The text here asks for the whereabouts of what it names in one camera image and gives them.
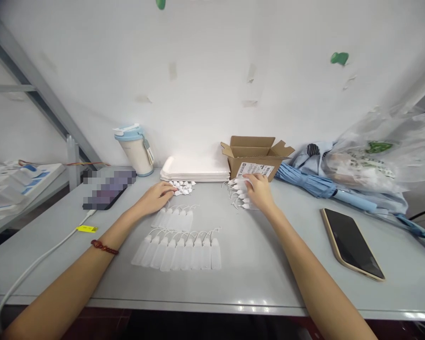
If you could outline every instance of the green logo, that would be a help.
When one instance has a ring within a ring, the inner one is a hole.
[[[383,142],[368,142],[368,145],[370,149],[365,150],[366,153],[381,153],[393,147],[393,144]]]

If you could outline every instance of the charging cable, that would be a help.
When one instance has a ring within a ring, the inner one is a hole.
[[[96,212],[96,210],[90,210],[85,218],[82,220],[82,222],[80,222],[79,226],[83,225],[84,222],[86,220],[88,220],[88,218],[90,216],[92,216],[94,213]],[[77,231],[77,228],[74,229],[72,232],[70,232],[70,234],[68,236],[66,236],[60,243],[58,243],[55,247],[53,247],[52,249],[48,250],[47,252],[45,252],[44,254],[42,254],[40,257],[38,257],[36,259],[35,262],[33,262],[30,267],[28,267],[25,272],[22,273],[22,275],[16,280],[16,282],[14,282],[14,284],[11,286],[11,288],[8,290],[8,292],[5,294],[5,296],[3,297],[2,301],[0,302],[0,314],[1,311],[3,309],[3,307],[5,306],[6,302],[8,301],[8,299],[10,298],[10,296],[16,291],[16,289],[20,286],[20,284],[27,278],[27,276],[32,272],[32,270],[39,265],[46,257],[48,257],[50,254],[52,254],[59,246],[61,246],[63,243],[66,242],[66,240],[68,238],[70,238],[72,235],[74,235],[74,233]],[[1,322],[0,322],[0,335],[3,333],[3,329],[1,326]]]

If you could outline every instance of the label on box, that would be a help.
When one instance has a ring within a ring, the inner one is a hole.
[[[242,162],[239,167],[238,173],[236,174],[236,177],[241,177],[242,175],[248,173],[261,173],[262,175],[269,176],[273,169],[274,167],[271,165]]]

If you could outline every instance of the red bead bracelet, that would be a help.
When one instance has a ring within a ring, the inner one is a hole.
[[[93,240],[93,241],[91,241],[91,244],[93,245],[93,247],[95,247],[95,248],[99,248],[99,249],[101,249],[102,251],[106,251],[107,253],[111,253],[111,254],[113,254],[113,255],[117,255],[117,254],[119,253],[119,251],[118,251],[118,250],[115,250],[115,249],[109,248],[109,247],[107,247],[107,246],[103,245],[103,244],[102,244],[102,242],[101,242],[101,241],[98,241],[98,240]]]

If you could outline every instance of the person's left hand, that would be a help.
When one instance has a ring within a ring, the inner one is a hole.
[[[149,188],[137,203],[129,208],[127,213],[139,219],[159,211],[173,197],[175,191],[177,189],[170,183],[159,182]]]

